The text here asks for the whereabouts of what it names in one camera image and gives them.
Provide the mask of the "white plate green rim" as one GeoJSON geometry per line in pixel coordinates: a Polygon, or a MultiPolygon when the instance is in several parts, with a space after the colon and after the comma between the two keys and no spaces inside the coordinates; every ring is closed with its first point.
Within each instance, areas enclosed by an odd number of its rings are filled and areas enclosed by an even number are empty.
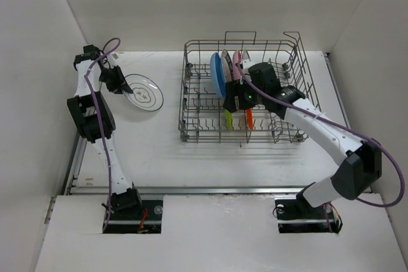
{"type": "Polygon", "coordinates": [[[125,76],[125,81],[131,93],[123,92],[123,94],[134,107],[147,112],[155,112],[163,107],[163,92],[150,78],[139,74],[129,74],[125,76]]]}

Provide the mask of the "blue plate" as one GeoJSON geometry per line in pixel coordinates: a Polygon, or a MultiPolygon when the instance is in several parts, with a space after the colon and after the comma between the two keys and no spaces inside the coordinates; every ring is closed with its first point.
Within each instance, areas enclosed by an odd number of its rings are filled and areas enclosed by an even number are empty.
{"type": "Polygon", "coordinates": [[[225,81],[222,77],[221,58],[217,52],[213,53],[210,58],[210,76],[215,93],[220,99],[226,98],[225,81]]]}

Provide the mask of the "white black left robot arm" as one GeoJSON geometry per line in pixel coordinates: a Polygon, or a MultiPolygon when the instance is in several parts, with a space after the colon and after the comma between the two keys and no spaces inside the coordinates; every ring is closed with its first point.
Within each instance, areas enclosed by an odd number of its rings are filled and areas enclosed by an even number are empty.
{"type": "Polygon", "coordinates": [[[74,96],[67,100],[67,105],[78,133],[93,145],[108,172],[108,201],[104,205],[105,209],[114,215],[134,219],[142,213],[142,200],[115,152],[115,120],[100,90],[103,83],[114,94],[130,94],[131,88],[118,65],[104,66],[104,60],[109,55],[109,52],[94,45],[87,45],[83,47],[82,54],[75,56],[73,65],[78,84],[74,96]]]}

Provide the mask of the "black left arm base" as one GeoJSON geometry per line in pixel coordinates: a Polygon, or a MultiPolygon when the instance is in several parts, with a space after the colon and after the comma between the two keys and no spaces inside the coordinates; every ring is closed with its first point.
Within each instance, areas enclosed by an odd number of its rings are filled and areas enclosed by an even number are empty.
{"type": "Polygon", "coordinates": [[[103,234],[161,234],[163,199],[145,199],[142,208],[105,214],[103,234]]]}

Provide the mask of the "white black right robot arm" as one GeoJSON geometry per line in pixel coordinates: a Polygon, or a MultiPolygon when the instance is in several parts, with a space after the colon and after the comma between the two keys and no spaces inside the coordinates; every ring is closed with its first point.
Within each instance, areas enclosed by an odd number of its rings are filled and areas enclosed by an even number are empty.
{"type": "Polygon", "coordinates": [[[332,122],[306,95],[292,85],[283,86],[267,62],[235,61],[224,71],[224,107],[231,113],[262,105],[314,140],[339,167],[313,182],[296,196],[294,207],[303,217],[338,198],[358,199],[382,175],[379,145],[332,122]]]}

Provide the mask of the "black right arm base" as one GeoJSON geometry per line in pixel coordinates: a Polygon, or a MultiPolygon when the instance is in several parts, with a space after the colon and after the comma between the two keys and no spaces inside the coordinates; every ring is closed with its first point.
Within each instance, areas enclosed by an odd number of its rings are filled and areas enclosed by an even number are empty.
{"type": "Polygon", "coordinates": [[[272,213],[280,234],[339,234],[343,227],[342,218],[331,203],[303,210],[297,207],[296,199],[277,198],[272,213]]]}

